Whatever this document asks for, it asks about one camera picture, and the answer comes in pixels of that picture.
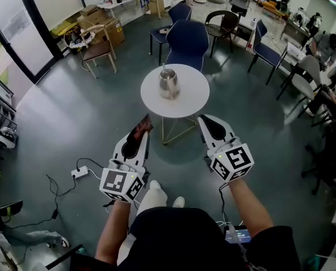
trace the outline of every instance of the black sleeve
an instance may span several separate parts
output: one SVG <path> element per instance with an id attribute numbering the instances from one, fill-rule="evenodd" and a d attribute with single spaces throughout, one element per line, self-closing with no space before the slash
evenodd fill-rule
<path id="1" fill-rule="evenodd" d="M 89 256 L 77 253 L 72 254 L 69 271 L 82 271 L 82 270 L 111 271 L 111 270 L 117 270 L 117 267 Z"/>
<path id="2" fill-rule="evenodd" d="M 267 271 L 300 270 L 292 228 L 272 227 L 255 235 L 247 248 L 247 258 Z"/>

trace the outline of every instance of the black shirt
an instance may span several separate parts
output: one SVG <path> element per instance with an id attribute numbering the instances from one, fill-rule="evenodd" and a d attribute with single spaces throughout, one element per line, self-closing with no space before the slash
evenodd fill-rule
<path id="1" fill-rule="evenodd" d="M 229 244 L 200 209 L 148 209 L 137 216 L 130 232 L 136 241 L 118 267 L 74 255 L 70 270 L 248 270 L 240 248 Z M 290 227 L 273 227 L 254 236 L 247 258 L 267 271 L 300 270 Z"/>

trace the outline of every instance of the blue chair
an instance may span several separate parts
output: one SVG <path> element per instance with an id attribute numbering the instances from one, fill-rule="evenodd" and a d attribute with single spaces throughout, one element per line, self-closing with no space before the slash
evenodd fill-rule
<path id="1" fill-rule="evenodd" d="M 273 49 L 269 48 L 267 45 L 263 44 L 262 37 L 267 33 L 267 28 L 264 26 L 262 20 L 259 20 L 256 27 L 256 34 L 254 38 L 253 51 L 256 54 L 253 58 L 251 66 L 249 66 L 248 73 L 251 71 L 253 64 L 255 64 L 258 58 L 264 60 L 271 66 L 273 69 L 268 77 L 266 85 L 268 85 L 270 79 L 272 78 L 273 72 L 280 66 L 282 57 L 279 53 L 275 52 Z"/>
<path id="2" fill-rule="evenodd" d="M 152 54 L 152 39 L 154 38 L 159 42 L 159 65 L 162 62 L 162 44 L 166 43 L 167 35 L 160 34 L 160 30 L 164 28 L 170 28 L 178 20 L 190 20 L 191 8 L 187 4 L 178 3 L 169 10 L 169 16 L 173 23 L 168 26 L 160 27 L 158 29 L 150 30 L 150 55 Z"/>
<path id="3" fill-rule="evenodd" d="M 165 64 L 185 64 L 202 71 L 203 56 L 209 48 L 209 37 L 203 23 L 179 20 L 167 34 L 171 47 Z"/>

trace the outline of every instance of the phone screen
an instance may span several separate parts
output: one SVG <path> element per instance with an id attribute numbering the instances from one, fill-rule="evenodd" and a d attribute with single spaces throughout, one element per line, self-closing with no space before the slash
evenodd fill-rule
<path id="1" fill-rule="evenodd" d="M 252 239 L 247 229 L 242 229 L 242 230 L 236 229 L 235 232 L 237 233 L 239 242 L 241 242 L 242 244 L 249 243 Z M 236 244 L 236 241 L 233 239 L 229 230 L 225 232 L 225 240 L 230 244 Z"/>

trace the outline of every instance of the black hair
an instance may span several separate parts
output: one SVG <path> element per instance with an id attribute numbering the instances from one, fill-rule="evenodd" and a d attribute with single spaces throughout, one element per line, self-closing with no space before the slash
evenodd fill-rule
<path id="1" fill-rule="evenodd" d="M 336 34 L 330 35 L 330 47 L 336 49 Z"/>

